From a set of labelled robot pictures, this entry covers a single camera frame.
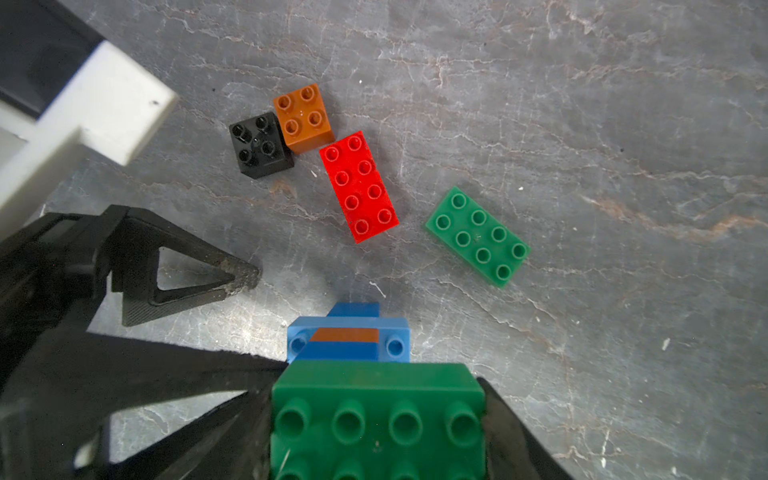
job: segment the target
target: orange lego brick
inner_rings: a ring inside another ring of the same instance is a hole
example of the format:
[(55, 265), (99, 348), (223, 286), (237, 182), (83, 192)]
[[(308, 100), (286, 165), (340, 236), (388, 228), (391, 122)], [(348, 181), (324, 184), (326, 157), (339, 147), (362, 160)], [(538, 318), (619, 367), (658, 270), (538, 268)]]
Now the orange lego brick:
[(336, 141), (326, 106), (317, 84), (311, 84), (273, 100), (286, 145), (302, 154)]
[(310, 342), (379, 342), (379, 329), (319, 328)]

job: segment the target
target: lego stud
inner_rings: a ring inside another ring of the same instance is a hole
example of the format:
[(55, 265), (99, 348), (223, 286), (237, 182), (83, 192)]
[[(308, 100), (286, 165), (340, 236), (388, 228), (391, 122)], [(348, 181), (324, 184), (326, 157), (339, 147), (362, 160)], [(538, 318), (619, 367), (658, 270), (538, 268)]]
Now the lego stud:
[(488, 219), (488, 214), (483, 210), (475, 210), (472, 212), (472, 223), (480, 227)]
[(277, 99), (277, 107), (282, 111), (288, 111), (292, 103), (288, 95), (283, 95)]
[(326, 160), (328, 161), (336, 161), (336, 159), (339, 158), (339, 149), (336, 147), (328, 147), (326, 149)]
[(353, 135), (352, 137), (349, 137), (346, 146), (349, 147), (351, 151), (358, 151), (360, 147), (362, 147), (362, 140), (360, 140), (360, 137), (357, 135)]
[(386, 225), (392, 221), (392, 211), (388, 208), (382, 208), (379, 210), (379, 214), (376, 215), (376, 219), (379, 220), (380, 224)]
[(368, 233), (368, 222), (365, 220), (357, 220), (355, 222), (355, 231), (358, 235), (363, 235), (364, 233)]
[(258, 131), (266, 133), (266, 131), (269, 129), (269, 126), (270, 122), (266, 119), (266, 117), (257, 117), (256, 128)]
[(276, 148), (275, 144), (271, 141), (265, 141), (261, 144), (261, 153), (265, 154), (268, 157), (272, 157), (275, 154)]
[(460, 247), (466, 247), (469, 245), (472, 237), (469, 236), (469, 232), (461, 231), (456, 234), (455, 240), (456, 245), (459, 245)]
[(480, 247), (475, 252), (475, 260), (479, 263), (488, 263), (491, 261), (491, 251), (485, 247)]
[(445, 214), (438, 215), (435, 219), (435, 226), (438, 230), (446, 231), (451, 228), (451, 217)]
[(293, 340), (290, 341), (290, 349), (291, 352), (293, 352), (293, 355), (298, 355), (306, 346), (306, 343), (309, 342), (309, 335), (306, 333), (306, 331), (299, 333), (295, 337), (293, 337)]
[(373, 165), (367, 160), (357, 164), (357, 171), (360, 172), (361, 175), (367, 175), (371, 173), (371, 170), (373, 170)]
[(301, 89), (301, 99), (304, 101), (312, 101), (315, 98), (315, 89), (310, 87), (304, 87)]
[(525, 257), (525, 245), (522, 243), (512, 245), (512, 256), (517, 260), (522, 260)]
[(493, 230), (491, 230), (491, 238), (498, 243), (507, 240), (507, 229), (504, 227), (493, 227)]
[(453, 402), (445, 411), (445, 431), (457, 447), (471, 447), (480, 439), (480, 422), (464, 402)]
[(475, 476), (460, 465), (451, 465), (448, 470), (448, 480), (475, 480)]
[(344, 207), (346, 207), (347, 210), (355, 210), (358, 205), (360, 205), (360, 199), (357, 197), (357, 195), (349, 195), (344, 200)]
[(295, 439), (301, 435), (310, 424), (310, 404), (306, 400), (295, 397), (277, 413), (275, 430), (277, 435), (287, 439)]
[(512, 270), (506, 265), (499, 265), (496, 267), (496, 278), (499, 280), (508, 280), (512, 275)]
[(289, 457), (276, 480), (310, 480), (310, 466), (300, 457)]
[(366, 411), (357, 400), (341, 402), (333, 414), (331, 431), (342, 445), (354, 445), (366, 432)]
[(368, 198), (375, 200), (382, 196), (382, 188), (379, 185), (373, 184), (368, 187)]
[(343, 187), (349, 183), (349, 174), (345, 171), (340, 171), (333, 179), (336, 182), (336, 185)]
[(400, 460), (392, 467), (389, 480), (419, 480), (419, 471), (408, 460)]
[(385, 343), (386, 352), (393, 359), (396, 359), (405, 352), (406, 348), (402, 343), (402, 340), (397, 335), (391, 335)]
[(389, 436), (396, 444), (407, 447), (422, 437), (422, 418), (409, 400), (397, 402), (389, 412)]
[(297, 135), (299, 133), (299, 122), (292, 118), (286, 122), (286, 133), (290, 136)]
[(461, 210), (464, 208), (464, 206), (467, 204), (467, 197), (465, 197), (462, 194), (456, 194), (453, 197), (451, 197), (451, 205), (456, 210)]
[(317, 110), (311, 111), (309, 115), (306, 117), (306, 121), (312, 125), (313, 127), (317, 128), (322, 124), (323, 122), (323, 114), (318, 112)]
[(333, 480), (364, 480), (364, 478), (362, 464), (355, 458), (342, 460), (336, 467), (336, 472), (333, 473)]

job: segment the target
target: black plastic part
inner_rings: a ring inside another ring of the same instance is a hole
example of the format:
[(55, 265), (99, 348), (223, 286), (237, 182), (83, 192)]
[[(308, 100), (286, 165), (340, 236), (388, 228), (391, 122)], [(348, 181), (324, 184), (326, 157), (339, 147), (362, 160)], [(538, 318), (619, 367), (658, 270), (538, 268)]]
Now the black plastic part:
[(0, 2), (0, 99), (39, 118), (102, 40), (58, 2)]
[[(159, 247), (231, 279), (158, 290)], [(128, 324), (221, 300), (260, 277), (157, 215), (116, 205), (101, 216), (46, 214), (1, 242), (0, 478), (268, 478), (270, 389), (287, 364), (88, 333), (110, 272)], [(112, 413), (232, 390), (245, 393), (109, 463)], [(76, 452), (92, 443), (92, 461), (76, 469)]]
[(230, 125), (230, 136), (240, 171), (251, 178), (265, 177), (294, 165), (280, 123), (271, 111)]
[(488, 380), (478, 378), (485, 390), (486, 455), (488, 480), (573, 480), (531, 434)]
[[(124, 293), (125, 326), (224, 300), (254, 288), (261, 278), (261, 272), (255, 266), (203, 242), (149, 210), (131, 208), (121, 225), (120, 238), (126, 247), (119, 249), (116, 256), (112, 290)], [(157, 268), (161, 247), (215, 266), (228, 274), (228, 280), (160, 290)]]

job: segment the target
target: debris speck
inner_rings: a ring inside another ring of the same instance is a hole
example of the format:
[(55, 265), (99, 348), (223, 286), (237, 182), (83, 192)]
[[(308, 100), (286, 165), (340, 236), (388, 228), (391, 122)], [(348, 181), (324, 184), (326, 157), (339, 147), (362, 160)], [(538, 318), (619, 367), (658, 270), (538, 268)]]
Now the debris speck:
[(383, 296), (384, 298), (386, 298), (386, 295), (384, 294), (384, 292), (382, 291), (382, 289), (380, 289), (380, 288), (379, 288), (379, 285), (378, 285), (376, 282), (370, 281), (370, 282), (368, 282), (368, 284), (369, 284), (369, 285), (373, 285), (374, 287), (376, 287), (376, 289), (379, 291), (379, 293), (381, 293), (381, 294), (382, 294), (382, 296)]
[(286, 452), (285, 458), (283, 458), (283, 464), (280, 465), (280, 470), (278, 470), (278, 473), (283, 471), (283, 467), (286, 466), (286, 462), (288, 462), (288, 455), (290, 455), (290, 449), (288, 449), (288, 452)]

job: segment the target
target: stacked lego bricks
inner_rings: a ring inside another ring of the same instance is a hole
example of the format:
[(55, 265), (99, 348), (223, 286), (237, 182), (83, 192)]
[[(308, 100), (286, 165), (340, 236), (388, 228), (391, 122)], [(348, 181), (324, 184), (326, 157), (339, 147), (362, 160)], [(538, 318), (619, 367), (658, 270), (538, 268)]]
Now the stacked lego bricks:
[(485, 477), (485, 394), (464, 365), (297, 360), (272, 403), (274, 480)]
[(300, 316), (287, 331), (288, 362), (409, 362), (411, 329), (404, 318), (379, 316), (378, 303), (337, 303), (328, 316)]

